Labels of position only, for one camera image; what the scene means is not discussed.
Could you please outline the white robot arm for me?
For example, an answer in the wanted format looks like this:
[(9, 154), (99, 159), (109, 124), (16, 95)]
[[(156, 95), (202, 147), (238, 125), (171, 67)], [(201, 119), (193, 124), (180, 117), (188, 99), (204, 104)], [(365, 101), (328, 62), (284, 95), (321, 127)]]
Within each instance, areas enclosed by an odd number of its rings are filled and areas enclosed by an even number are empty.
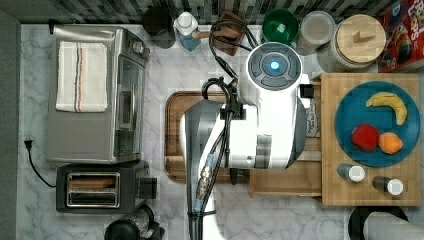
[(261, 44), (239, 73), (224, 60), (218, 62), (232, 81), (207, 80), (203, 99), (180, 121), (190, 240), (223, 240), (213, 196), (221, 168), (284, 170), (306, 142), (307, 106), (301, 102), (300, 86), (308, 76), (291, 47)]

